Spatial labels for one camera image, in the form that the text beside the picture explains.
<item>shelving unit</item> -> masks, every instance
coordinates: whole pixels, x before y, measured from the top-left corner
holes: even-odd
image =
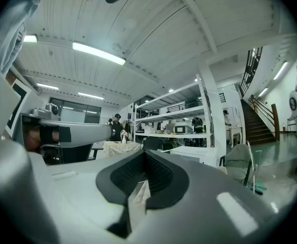
[[[196,75],[197,82],[193,82],[189,85],[176,89],[172,92],[169,92],[163,96],[155,98],[149,102],[146,102],[140,106],[137,106],[136,109],[142,109],[148,111],[148,115],[150,115],[150,111],[169,107],[175,105],[177,103],[181,103],[187,101],[192,98],[200,98],[202,101],[202,106],[197,106],[188,109],[181,109],[177,111],[173,111],[170,113],[164,113],[155,116],[148,116],[144,118],[137,119],[135,117],[135,127],[140,122],[154,122],[154,121],[166,121],[173,119],[183,119],[183,118],[193,118],[196,116],[204,116],[204,125],[206,126],[206,133],[200,134],[150,134],[150,133],[134,133],[134,140],[136,136],[152,136],[152,137],[164,137],[164,138],[206,138],[207,147],[211,147],[213,140],[213,133],[211,132],[211,112],[209,106],[207,104],[204,87],[201,83],[199,75]]]
[[[150,134],[150,133],[136,133],[138,136],[154,136],[164,138],[207,138],[207,133],[200,134]]]

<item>sleeve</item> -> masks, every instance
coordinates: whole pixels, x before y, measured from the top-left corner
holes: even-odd
[[[0,71],[6,76],[21,50],[26,23],[40,0],[10,0],[0,14]]]

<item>white metal shelf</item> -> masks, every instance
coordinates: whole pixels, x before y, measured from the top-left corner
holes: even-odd
[[[148,117],[137,119],[136,122],[140,122],[140,121],[153,122],[153,121],[163,121],[163,120],[171,120],[171,119],[183,119],[185,117],[195,117],[199,115],[204,115],[203,106],[177,110],[177,111],[156,115],[156,116],[148,116]]]
[[[137,109],[152,111],[198,97],[201,97],[199,84],[194,82],[137,106]]]
[[[207,138],[212,134],[153,134],[153,133],[135,133],[136,136],[168,137],[168,138]]]

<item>stair railing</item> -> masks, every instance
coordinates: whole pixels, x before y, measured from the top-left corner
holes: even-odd
[[[260,57],[261,57],[262,47],[257,48],[257,50],[254,48],[252,50],[248,51],[247,56],[247,63],[246,63],[246,69],[244,76],[242,78],[242,82],[239,85],[239,90],[241,97],[243,98],[245,93],[247,92],[258,67]]]
[[[279,124],[279,117],[277,115],[276,105],[272,104],[272,110],[268,109],[263,103],[259,100],[251,96],[248,101],[252,104],[254,111],[258,114],[261,112],[273,125],[275,130],[275,139],[276,141],[280,141],[280,124]]]

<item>fluorescent light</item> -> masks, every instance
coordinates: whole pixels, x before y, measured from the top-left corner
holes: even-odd
[[[284,70],[286,65],[287,65],[287,62],[284,62],[282,67],[280,68],[279,72],[276,74],[274,79],[277,79],[280,76],[281,72]]]
[[[23,42],[25,43],[36,43],[38,41],[37,36],[35,35],[26,35],[24,36]]]
[[[93,96],[93,95],[85,94],[85,93],[81,93],[81,92],[79,92],[78,94],[81,96],[86,96],[86,97],[95,98],[95,99],[99,99],[99,100],[103,99],[102,97],[97,97],[97,96]]]
[[[38,85],[39,87],[47,87],[47,88],[52,88],[52,89],[59,89],[59,88],[54,87],[54,86],[49,86],[49,85],[40,84],[40,83],[37,83],[37,85]]]
[[[264,88],[264,90],[259,94],[259,97],[261,97],[265,93],[266,90],[268,90],[268,87]]]
[[[86,111],[86,110],[83,110],[83,112],[97,114],[96,112],[92,112],[92,111]]]
[[[86,52],[107,60],[110,60],[114,63],[120,64],[120,65],[124,65],[125,64],[125,60],[123,58],[119,58],[117,56],[114,56],[108,52],[102,51],[102,50],[98,50],[96,48],[87,46],[87,45],[83,45],[80,43],[73,43],[73,49],[77,50],[77,51],[82,51],[82,52]]]

